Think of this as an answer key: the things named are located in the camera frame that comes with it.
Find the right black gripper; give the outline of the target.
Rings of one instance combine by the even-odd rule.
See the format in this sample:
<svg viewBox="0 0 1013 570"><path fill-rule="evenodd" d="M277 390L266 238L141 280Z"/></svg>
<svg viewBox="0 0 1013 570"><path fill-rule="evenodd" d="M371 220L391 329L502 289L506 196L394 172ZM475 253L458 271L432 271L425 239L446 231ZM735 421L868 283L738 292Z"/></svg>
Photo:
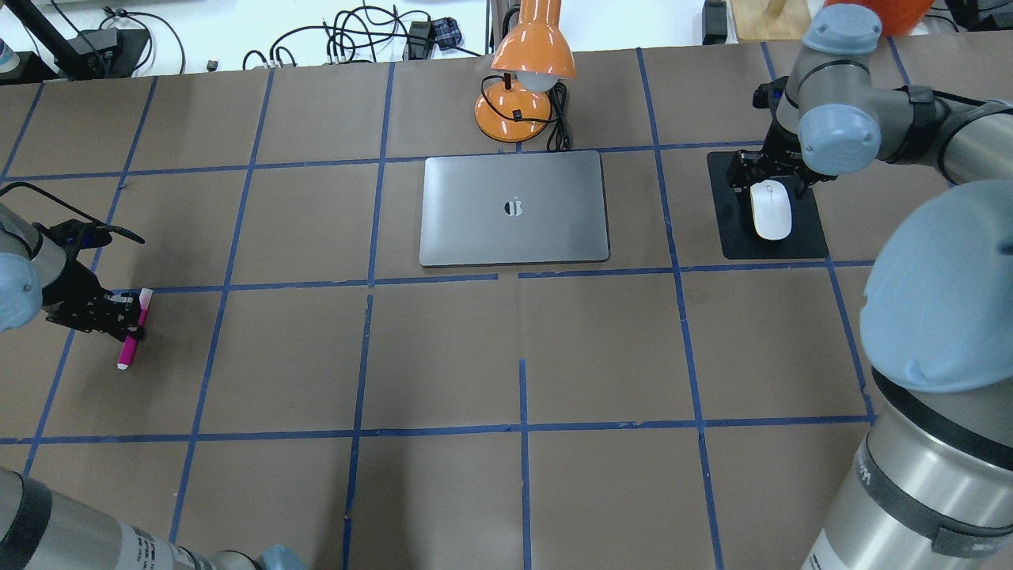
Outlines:
<svg viewBox="0 0 1013 570"><path fill-rule="evenodd" d="M728 166L728 185L735 191L783 177L795 180L789 190L799 200L806 198L815 184L832 180L832 176L815 172L804 162L799 142L785 139L764 141L762 148L757 150L737 150Z"/></svg>

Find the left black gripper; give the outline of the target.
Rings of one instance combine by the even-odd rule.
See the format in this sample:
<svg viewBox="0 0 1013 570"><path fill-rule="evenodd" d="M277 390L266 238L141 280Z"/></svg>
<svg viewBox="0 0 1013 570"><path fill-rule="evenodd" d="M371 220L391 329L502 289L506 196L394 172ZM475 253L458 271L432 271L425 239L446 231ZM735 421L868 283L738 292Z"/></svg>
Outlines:
<svg viewBox="0 0 1013 570"><path fill-rule="evenodd" d="M44 286L46 320L84 333L108 333L124 342L138 324L138 293L116 294L99 283L80 262L68 262L59 277Z"/></svg>

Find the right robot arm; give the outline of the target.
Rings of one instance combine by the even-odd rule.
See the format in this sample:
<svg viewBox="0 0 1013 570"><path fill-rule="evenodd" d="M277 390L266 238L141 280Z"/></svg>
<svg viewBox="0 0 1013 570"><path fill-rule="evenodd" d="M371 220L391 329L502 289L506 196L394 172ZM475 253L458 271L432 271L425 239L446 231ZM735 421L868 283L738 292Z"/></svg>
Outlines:
<svg viewBox="0 0 1013 570"><path fill-rule="evenodd" d="M772 123L727 180L804 184L873 160L935 167L951 188L891 234L864 289L863 350L884 396L804 569L977 569L1011 545L1011 106L875 88L882 22L814 15L792 72L757 87Z"/></svg>

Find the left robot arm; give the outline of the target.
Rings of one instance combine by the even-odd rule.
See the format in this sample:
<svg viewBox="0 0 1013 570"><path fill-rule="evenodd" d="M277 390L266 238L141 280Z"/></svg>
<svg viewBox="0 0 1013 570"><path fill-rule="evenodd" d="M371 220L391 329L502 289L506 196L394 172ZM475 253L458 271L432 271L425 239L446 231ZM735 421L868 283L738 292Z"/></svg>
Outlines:
<svg viewBox="0 0 1013 570"><path fill-rule="evenodd" d="M2 207L2 437L23 457L2 455L2 567L7 569L304 569L292 549L185 548L161 530L134 526L30 476L29 452L68 331L28 303L66 267L66 250L35 223Z"/></svg>

